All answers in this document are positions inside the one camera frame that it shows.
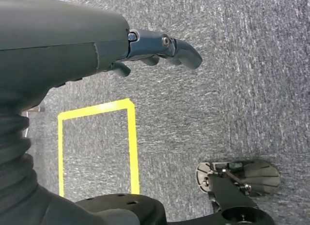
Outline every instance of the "yellow tape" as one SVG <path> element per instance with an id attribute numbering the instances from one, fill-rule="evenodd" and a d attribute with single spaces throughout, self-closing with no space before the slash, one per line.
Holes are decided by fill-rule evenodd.
<path id="1" fill-rule="evenodd" d="M 62 112 L 58 115 L 58 172 L 60 196 L 64 196 L 63 122 L 64 120 L 72 118 L 91 116 L 100 113 L 114 112 L 124 109 L 127 110 L 131 193 L 140 194 L 140 190 L 139 181 L 136 112 L 134 103 L 132 103 L 130 99 L 124 99 L 82 109 Z"/>

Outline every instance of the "gray carpet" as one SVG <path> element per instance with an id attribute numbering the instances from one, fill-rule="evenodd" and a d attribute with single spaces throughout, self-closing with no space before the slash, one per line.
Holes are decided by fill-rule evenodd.
<path id="1" fill-rule="evenodd" d="M 58 193 L 57 115 L 118 99 L 136 105 L 140 193 L 170 221 L 211 213 L 195 180 L 205 160 L 260 158 L 278 167 L 278 195 L 256 199 L 280 225 L 310 224 L 309 0 L 68 0 L 115 11 L 132 28 L 186 39 L 198 70 L 130 63 L 53 89 L 31 114 L 31 153 Z M 66 121 L 65 196 L 130 192 L 126 113 Z"/>

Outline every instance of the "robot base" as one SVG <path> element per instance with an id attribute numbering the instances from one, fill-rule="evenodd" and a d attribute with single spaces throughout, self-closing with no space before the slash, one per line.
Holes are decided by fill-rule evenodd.
<path id="1" fill-rule="evenodd" d="M 210 195 L 213 205 L 213 214 L 188 221 L 167 223 L 164 207 L 161 202 L 136 194 L 103 195 L 88 198 L 76 204 L 92 213 L 101 213 L 109 209 L 127 209 L 136 214 L 141 225 L 275 225 L 271 216 L 259 209 L 256 203 L 248 197 L 248 195 L 262 196 L 275 193 L 275 189 L 280 186 L 278 172 L 265 161 L 204 162 L 198 165 L 196 176 L 201 190 Z M 263 179 L 262 182 L 266 183 L 268 177 L 272 177 L 273 180 L 271 182 L 274 184 L 271 188 L 263 184 L 262 188 L 265 190 L 262 190 L 259 179 Z"/>

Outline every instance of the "screw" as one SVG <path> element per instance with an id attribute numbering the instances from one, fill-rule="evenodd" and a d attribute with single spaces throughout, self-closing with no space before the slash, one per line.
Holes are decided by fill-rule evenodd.
<path id="1" fill-rule="evenodd" d="M 161 41 L 162 41 L 163 45 L 166 48 L 168 47 L 169 44 L 170 44 L 170 40 L 167 37 L 163 37 Z"/>
<path id="2" fill-rule="evenodd" d="M 207 178 L 204 178 L 204 180 L 203 181 L 203 184 L 204 184 L 204 185 L 206 185 L 206 186 L 209 186 L 209 185 L 210 185 L 210 181 L 209 181 L 209 179 L 207 179 Z"/>
<path id="3" fill-rule="evenodd" d="M 134 32 L 130 32 L 128 34 L 128 40 L 130 42 L 134 42 L 137 40 L 137 35 Z"/>
<path id="4" fill-rule="evenodd" d="M 250 191 L 252 189 L 252 187 L 249 184 L 244 184 L 244 188 L 246 188 L 248 191 Z"/>

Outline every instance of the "yellow rectangle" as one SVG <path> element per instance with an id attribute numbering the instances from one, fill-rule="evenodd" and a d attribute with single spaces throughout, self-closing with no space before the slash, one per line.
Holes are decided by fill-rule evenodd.
<path id="1" fill-rule="evenodd" d="M 62 112 L 58 115 L 58 172 L 60 196 L 64 197 L 63 130 L 63 121 L 72 118 L 91 116 L 100 113 L 114 112 L 118 110 L 127 111 L 131 193 L 140 194 L 140 189 L 139 182 L 139 162 L 136 129 L 136 112 L 134 103 L 132 103 L 130 99 L 124 99 L 72 111 Z"/>

